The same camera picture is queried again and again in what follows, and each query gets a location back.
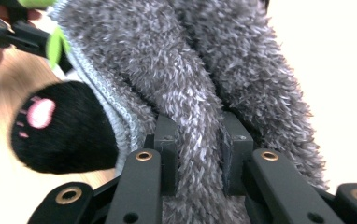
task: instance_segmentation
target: wooden floor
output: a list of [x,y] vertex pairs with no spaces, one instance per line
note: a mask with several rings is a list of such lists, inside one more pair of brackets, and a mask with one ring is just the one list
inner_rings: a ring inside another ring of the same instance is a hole
[[[269,15],[278,42],[295,69],[327,161],[330,192],[357,182],[357,2],[272,1]],[[13,116],[30,91],[59,81],[43,59],[10,49],[0,65],[0,223],[25,223],[55,187],[81,181],[94,188],[112,171],[45,175],[25,168],[12,154]]]

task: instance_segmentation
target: gray fuzzy fabric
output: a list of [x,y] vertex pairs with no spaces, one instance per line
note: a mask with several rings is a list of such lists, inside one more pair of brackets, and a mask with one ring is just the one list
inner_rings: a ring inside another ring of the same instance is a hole
[[126,148],[152,132],[150,105],[178,124],[178,193],[164,198],[164,223],[249,223],[244,198],[222,192],[222,103],[325,188],[307,105],[257,2],[61,0],[52,17],[74,67],[105,110],[118,111],[114,132],[140,128]]

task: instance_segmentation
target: pink paw pad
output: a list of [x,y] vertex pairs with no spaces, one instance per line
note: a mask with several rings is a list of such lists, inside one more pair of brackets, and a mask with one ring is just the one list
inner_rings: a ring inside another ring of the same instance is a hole
[[56,104],[50,99],[37,98],[34,101],[27,111],[27,121],[33,128],[46,128],[52,122],[52,115]]
[[29,135],[25,132],[19,132],[19,136],[22,137],[22,138],[28,138]]

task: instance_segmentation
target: black clamp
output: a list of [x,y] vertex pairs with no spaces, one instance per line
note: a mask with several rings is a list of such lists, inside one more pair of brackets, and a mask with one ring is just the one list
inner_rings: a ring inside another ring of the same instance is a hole
[[[19,5],[17,1],[0,0],[0,5],[7,7],[11,23],[9,29],[8,25],[0,20],[0,48],[5,49],[13,45],[18,50],[46,58],[46,47],[50,34],[29,24],[27,21],[28,9]],[[59,65],[64,72],[72,69],[64,52]]]

